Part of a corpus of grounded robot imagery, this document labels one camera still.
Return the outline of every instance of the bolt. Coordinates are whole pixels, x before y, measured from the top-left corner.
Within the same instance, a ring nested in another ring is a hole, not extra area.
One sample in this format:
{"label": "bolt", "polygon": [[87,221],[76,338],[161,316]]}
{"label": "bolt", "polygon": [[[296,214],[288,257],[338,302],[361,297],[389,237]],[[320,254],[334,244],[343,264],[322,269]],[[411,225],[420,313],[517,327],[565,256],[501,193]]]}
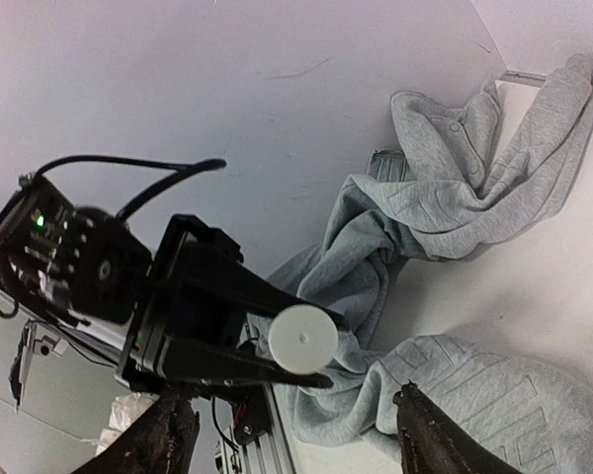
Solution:
{"label": "bolt", "polygon": [[101,266],[99,267],[99,280],[105,281],[110,277],[112,273],[112,264],[109,260],[104,260]]}

